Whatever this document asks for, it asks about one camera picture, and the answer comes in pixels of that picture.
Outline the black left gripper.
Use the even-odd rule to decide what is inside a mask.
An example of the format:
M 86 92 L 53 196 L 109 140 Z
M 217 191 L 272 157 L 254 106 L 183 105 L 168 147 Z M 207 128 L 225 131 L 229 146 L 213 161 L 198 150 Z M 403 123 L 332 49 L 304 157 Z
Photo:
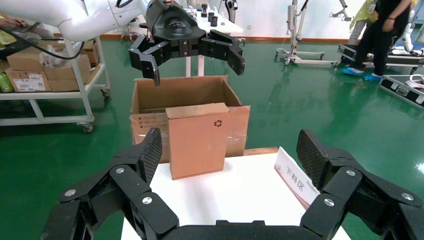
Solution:
M 240 41 L 226 33 L 206 33 L 174 0 L 152 0 L 146 9 L 146 24 L 153 39 L 140 35 L 128 49 L 131 66 L 161 84 L 159 66 L 173 58 L 202 55 L 222 61 L 238 75 L 244 74 L 246 62 Z

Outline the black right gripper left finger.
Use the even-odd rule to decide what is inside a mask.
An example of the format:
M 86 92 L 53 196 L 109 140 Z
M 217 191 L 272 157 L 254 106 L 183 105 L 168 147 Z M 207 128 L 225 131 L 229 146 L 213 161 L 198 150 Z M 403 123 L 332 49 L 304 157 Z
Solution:
M 58 197 L 40 234 L 42 240 L 91 240 L 109 216 L 123 212 L 143 240 L 161 240 L 179 226 L 177 215 L 151 183 L 163 153 L 161 131 L 121 149 L 102 170 Z

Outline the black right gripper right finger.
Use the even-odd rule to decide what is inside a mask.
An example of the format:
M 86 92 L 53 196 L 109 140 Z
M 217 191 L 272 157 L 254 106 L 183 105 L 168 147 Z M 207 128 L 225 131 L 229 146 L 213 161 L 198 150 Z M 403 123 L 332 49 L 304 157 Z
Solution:
M 349 152 L 325 145 L 311 130 L 299 132 L 296 153 L 319 192 L 301 227 L 330 240 L 352 214 L 382 240 L 423 239 L 424 203 L 415 193 L 367 171 Z

